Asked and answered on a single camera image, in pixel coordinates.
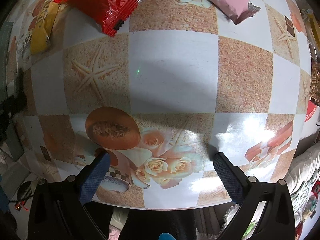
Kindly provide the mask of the red snack packet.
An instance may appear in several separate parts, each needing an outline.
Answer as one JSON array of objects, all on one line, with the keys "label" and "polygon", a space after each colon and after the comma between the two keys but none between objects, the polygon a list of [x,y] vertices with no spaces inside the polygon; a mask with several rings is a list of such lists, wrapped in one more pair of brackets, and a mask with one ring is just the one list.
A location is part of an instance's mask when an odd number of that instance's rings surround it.
[{"label": "red snack packet", "polygon": [[142,0],[54,0],[80,10],[101,26],[105,35],[114,37]]}]

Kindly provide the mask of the white sofa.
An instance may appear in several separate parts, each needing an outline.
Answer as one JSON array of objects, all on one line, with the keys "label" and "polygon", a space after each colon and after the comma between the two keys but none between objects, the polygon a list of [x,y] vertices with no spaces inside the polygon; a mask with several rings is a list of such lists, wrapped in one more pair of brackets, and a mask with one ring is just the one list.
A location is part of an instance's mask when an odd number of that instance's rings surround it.
[{"label": "white sofa", "polygon": [[303,154],[292,159],[287,174],[284,177],[289,193],[293,194],[303,182],[311,179],[319,169],[319,142],[308,148]]}]

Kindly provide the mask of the red round plate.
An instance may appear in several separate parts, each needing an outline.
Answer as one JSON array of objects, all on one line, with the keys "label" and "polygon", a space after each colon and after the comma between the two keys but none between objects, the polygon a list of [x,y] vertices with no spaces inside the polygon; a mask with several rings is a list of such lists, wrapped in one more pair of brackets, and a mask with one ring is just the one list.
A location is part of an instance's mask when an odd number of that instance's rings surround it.
[{"label": "red round plate", "polygon": [[307,122],[314,115],[316,109],[317,109],[317,106],[312,101],[309,100],[304,122]]}]

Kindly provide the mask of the peanut bag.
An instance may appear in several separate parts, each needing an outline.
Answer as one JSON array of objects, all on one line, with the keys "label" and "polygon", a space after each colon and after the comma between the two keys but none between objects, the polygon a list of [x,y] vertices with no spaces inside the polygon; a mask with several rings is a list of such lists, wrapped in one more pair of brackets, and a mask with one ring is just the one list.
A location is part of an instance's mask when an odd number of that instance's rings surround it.
[{"label": "peanut bag", "polygon": [[311,81],[310,81],[310,101],[316,106],[320,106],[320,72],[319,63],[311,62]]}]

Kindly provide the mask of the green storage box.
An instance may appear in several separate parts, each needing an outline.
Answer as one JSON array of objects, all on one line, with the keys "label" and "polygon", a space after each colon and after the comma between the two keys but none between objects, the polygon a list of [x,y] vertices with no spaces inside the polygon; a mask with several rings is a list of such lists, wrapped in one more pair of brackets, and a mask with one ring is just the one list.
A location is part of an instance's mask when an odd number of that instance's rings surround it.
[{"label": "green storage box", "polygon": [[12,26],[12,22],[4,22],[0,31],[0,103],[8,97],[6,65]]}]

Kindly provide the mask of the yellow snack packet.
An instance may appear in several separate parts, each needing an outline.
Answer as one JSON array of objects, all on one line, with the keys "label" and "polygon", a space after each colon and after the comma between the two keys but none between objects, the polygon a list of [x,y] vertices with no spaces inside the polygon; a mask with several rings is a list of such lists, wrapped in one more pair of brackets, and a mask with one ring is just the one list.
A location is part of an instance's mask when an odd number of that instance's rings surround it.
[{"label": "yellow snack packet", "polygon": [[33,9],[33,20],[29,25],[31,30],[30,53],[36,55],[50,47],[50,36],[61,14],[63,6],[54,0],[39,0]]}]

